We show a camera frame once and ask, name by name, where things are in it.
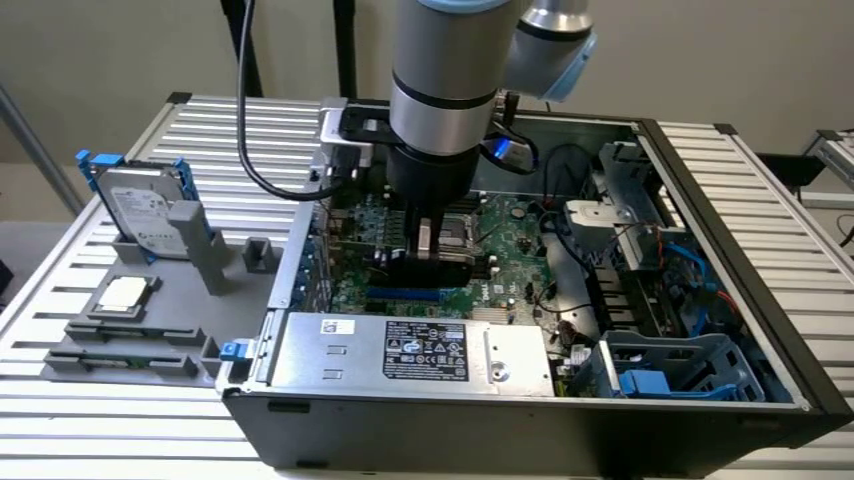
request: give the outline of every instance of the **wall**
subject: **wall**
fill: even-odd
[[[359,84],[387,97],[397,0],[356,0]],[[728,122],[796,152],[854,127],[850,0],[594,0],[600,44],[564,111]],[[259,0],[268,96],[336,93],[331,1]],[[175,90],[233,95],[216,0],[0,0],[0,80],[49,152],[125,150]],[[542,109],[542,102],[527,101]],[[0,128],[0,161],[27,162]]]

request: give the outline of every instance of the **power supply label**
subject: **power supply label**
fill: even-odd
[[[383,374],[393,380],[468,381],[466,325],[385,322]]]

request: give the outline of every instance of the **white label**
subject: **white label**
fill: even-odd
[[[320,333],[327,335],[352,335],[356,331],[356,321],[337,318],[324,319],[320,323]]]
[[[113,187],[109,194],[136,243],[157,256],[187,257],[180,233],[167,221],[169,205],[165,199],[139,188]]]

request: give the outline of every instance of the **green circuit board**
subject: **green circuit board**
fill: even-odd
[[[494,256],[491,266],[498,270],[488,280],[475,279],[463,288],[441,289],[436,302],[371,302],[367,290],[372,272],[364,265],[364,258],[377,246],[403,245],[399,232],[403,212],[383,207],[381,201],[373,197],[367,197],[351,208],[347,212],[348,228],[333,242],[331,310],[405,317],[503,320],[520,325],[544,323],[535,321],[530,296],[526,301],[526,286],[531,284],[534,291],[539,292],[551,282],[546,257],[538,248],[542,213],[539,209],[528,212],[531,200],[514,195],[491,194],[482,197],[480,202],[472,213],[476,219],[471,223],[476,226],[471,235],[476,239],[478,255],[484,258]]]

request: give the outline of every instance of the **blue ram slot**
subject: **blue ram slot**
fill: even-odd
[[[441,292],[439,290],[420,290],[416,288],[381,288],[368,287],[367,297],[380,300],[413,300],[419,302],[439,302]]]

